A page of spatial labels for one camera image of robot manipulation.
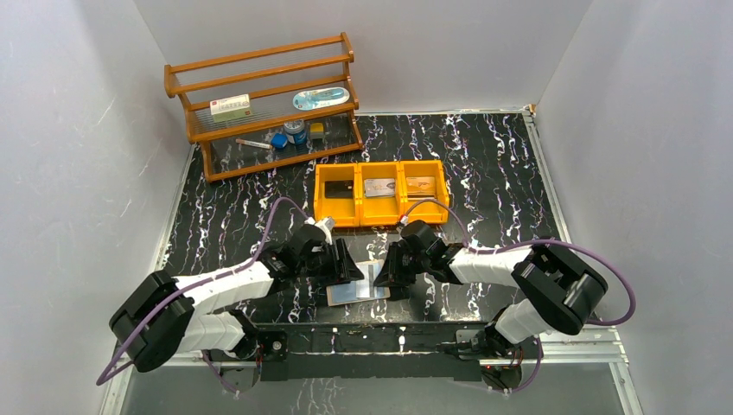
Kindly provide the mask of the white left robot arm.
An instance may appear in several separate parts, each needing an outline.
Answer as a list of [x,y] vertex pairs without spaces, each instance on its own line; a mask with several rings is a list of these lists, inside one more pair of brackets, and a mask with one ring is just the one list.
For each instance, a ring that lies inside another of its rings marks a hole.
[[109,327],[135,368],[149,372],[172,356],[219,350],[250,360],[270,350],[267,334],[234,304],[289,289],[299,278],[329,287],[364,278],[333,221],[308,219],[283,243],[255,259],[193,276],[148,275],[112,315]]

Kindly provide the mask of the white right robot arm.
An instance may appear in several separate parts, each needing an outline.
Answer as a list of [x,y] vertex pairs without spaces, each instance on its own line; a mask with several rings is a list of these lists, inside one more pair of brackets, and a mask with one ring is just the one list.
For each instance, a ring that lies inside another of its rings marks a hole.
[[524,299],[501,309],[485,328],[456,334],[437,350],[468,360],[510,357],[521,343],[544,332],[576,335],[608,291],[606,280],[566,246],[551,239],[520,249],[481,253],[447,242],[422,220],[404,227],[389,245],[374,285],[406,287],[427,273],[446,284],[515,287]]

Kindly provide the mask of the white card black stripe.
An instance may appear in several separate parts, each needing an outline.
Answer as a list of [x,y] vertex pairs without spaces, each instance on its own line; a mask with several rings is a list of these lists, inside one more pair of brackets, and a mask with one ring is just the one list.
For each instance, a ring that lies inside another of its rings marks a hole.
[[386,295],[384,287],[375,287],[374,279],[382,267],[380,260],[364,261],[357,264],[364,275],[364,279],[355,282],[355,293],[358,299],[381,299]]

